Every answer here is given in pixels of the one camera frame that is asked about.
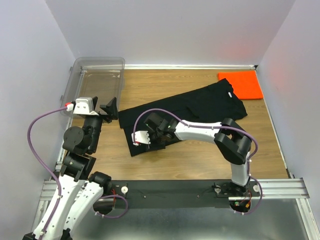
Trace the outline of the black t-shirt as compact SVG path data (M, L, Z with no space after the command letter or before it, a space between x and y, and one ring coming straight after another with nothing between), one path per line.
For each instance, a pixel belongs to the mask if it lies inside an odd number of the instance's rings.
M132 133L138 116L149 109L163 109L182 120L196 123L216 123L225 118L236 121L248 115L244 103L225 78L196 90L122 110L119 112L119 126L124 130L132 157L147 151L143 145L133 145Z

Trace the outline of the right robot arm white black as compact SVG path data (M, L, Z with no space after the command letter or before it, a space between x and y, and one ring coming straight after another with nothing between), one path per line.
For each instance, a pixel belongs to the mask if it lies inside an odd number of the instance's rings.
M148 151L165 149L166 144L176 141L195 140L215 144L230 163L231 180L214 188L228 196L244 196L250 181L249 155L252 140L234 120L198 123L176 118L168 121L151 113L144 121L146 130L135 133L134 139L147 145Z

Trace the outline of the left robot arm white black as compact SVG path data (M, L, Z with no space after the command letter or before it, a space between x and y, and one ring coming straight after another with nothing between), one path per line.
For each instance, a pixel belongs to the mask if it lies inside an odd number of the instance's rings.
M43 117L57 112L72 112L84 118L82 127L71 126L63 135L62 148L66 155L62 160L59 174L50 175L57 187L47 210L37 227L23 236L25 240L71 240L76 228L86 214L93 209L94 203L101 197L107 197L112 191L112 178L102 172L92 173L103 123L118 119L117 98L113 97L96 111L98 97L79 97L65 106L51 110L36 117L28 127L27 142L31 152L39 163L48 166L36 153L31 142L33 125Z

